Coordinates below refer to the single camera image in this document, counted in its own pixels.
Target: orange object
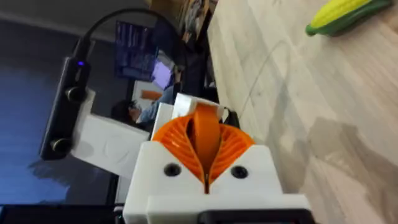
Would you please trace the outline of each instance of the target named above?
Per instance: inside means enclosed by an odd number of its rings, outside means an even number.
[[[141,90],[141,98],[145,100],[158,100],[162,96],[161,93],[152,90]]]
[[[193,114],[175,118],[154,135],[203,182],[205,193],[254,141],[238,128],[219,124],[216,107],[197,104]]]

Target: screw hole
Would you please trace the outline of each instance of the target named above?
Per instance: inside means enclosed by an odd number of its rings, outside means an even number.
[[[175,177],[178,176],[181,173],[181,167],[177,164],[167,164],[164,167],[164,174],[168,177]]]
[[[243,166],[234,166],[231,169],[232,176],[234,176],[237,179],[245,179],[248,177],[249,172],[246,168]]]

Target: person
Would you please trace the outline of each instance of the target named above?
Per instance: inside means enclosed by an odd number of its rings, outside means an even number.
[[[111,117],[136,128],[151,131],[160,103],[174,103],[174,87],[180,83],[181,71],[174,67],[173,75],[175,84],[167,87],[162,96],[148,108],[142,110],[136,101],[122,100],[112,107]]]

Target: yellow corn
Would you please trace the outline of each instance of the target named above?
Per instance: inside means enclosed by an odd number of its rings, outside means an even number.
[[[315,15],[311,22],[311,27],[323,27],[370,1],[372,0],[331,0]]]

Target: black cable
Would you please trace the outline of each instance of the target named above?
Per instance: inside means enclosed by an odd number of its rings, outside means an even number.
[[[163,15],[159,14],[158,12],[151,11],[149,9],[139,9],[139,8],[125,8],[125,9],[120,9],[114,12],[109,13],[108,15],[105,15],[101,19],[99,19],[97,22],[94,23],[93,26],[86,32],[86,34],[83,36],[82,39],[79,40],[79,43],[77,44],[77,47],[75,49],[74,55],[76,58],[81,59],[81,60],[86,60],[88,51],[90,49],[90,38],[93,32],[104,22],[108,21],[109,19],[119,16],[121,14],[125,13],[141,13],[141,14],[147,14],[151,16],[155,16],[157,19],[160,19],[161,21],[165,22],[168,27],[172,30],[172,32],[175,34],[176,37],[179,36],[178,32],[176,31],[175,27],[169,20],[167,20]],[[182,80],[184,80],[185,75],[188,73],[188,62],[187,62],[187,50],[185,48],[185,44],[183,43],[182,40],[179,41],[180,46],[182,48],[182,53],[183,53],[183,59],[184,59],[184,66],[185,66],[185,71],[182,73]]]

